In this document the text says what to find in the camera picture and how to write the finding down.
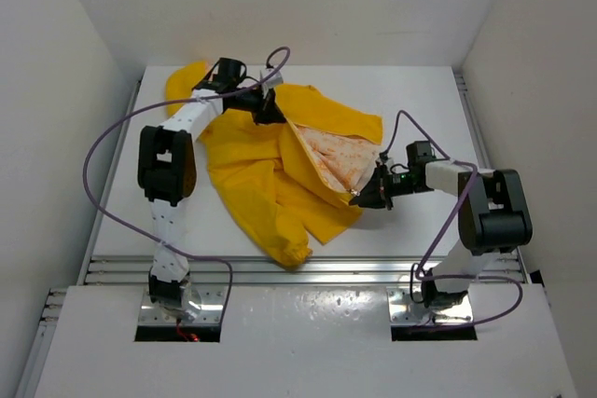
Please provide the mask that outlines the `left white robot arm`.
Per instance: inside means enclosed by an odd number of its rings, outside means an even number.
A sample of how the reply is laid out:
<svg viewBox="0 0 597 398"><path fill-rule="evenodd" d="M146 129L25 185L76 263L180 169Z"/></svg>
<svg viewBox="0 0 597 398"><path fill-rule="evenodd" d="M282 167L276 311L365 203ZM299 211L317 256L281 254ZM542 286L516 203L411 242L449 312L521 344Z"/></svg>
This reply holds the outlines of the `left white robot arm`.
<svg viewBox="0 0 597 398"><path fill-rule="evenodd" d="M207 126L229 109L247 112L257 124L284 123L274 88L283 83L268 63L254 85L243 88L246 65L221 58L190 85L190 103L158 126L140 134L137 181L150 203L158 248L148 275L152 301L172 312L189 309L192 298L189 262L178 247L184 239L186 199L197 183L194 143Z"/></svg>

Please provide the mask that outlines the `yellow hooded jacket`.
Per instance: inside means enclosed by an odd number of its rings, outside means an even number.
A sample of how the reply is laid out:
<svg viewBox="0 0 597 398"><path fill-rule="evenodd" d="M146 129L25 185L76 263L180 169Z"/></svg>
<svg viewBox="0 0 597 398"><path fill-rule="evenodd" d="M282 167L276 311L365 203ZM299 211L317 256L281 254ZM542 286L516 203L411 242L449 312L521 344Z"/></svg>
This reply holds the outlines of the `yellow hooded jacket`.
<svg viewBox="0 0 597 398"><path fill-rule="evenodd" d="M285 123L257 125L250 113L231 110L199 139L236 224L266 255L295 268L312 254L310 237L327 244L360 218L349 202L373 173L383 125L313 86L283 84L275 94Z"/></svg>

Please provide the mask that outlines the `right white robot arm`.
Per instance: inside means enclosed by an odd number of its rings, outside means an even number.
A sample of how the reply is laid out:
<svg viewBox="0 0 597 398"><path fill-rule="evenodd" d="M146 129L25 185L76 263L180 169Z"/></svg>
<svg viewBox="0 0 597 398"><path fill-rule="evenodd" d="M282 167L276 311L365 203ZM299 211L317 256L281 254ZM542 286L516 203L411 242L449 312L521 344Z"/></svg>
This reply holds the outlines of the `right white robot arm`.
<svg viewBox="0 0 597 398"><path fill-rule="evenodd" d="M438 158L428 141L406 147L407 165L395 173L382 156L373 174L350 204L364 209L393 208L401 196L440 191L457 199L448 221L456 221L458 240L435 267L425 269L432 249L411 269L410 285L419 281L427 308L462 300L469 285L499 254L526 245L533 225L519 174L511 169L482 170L473 164Z"/></svg>

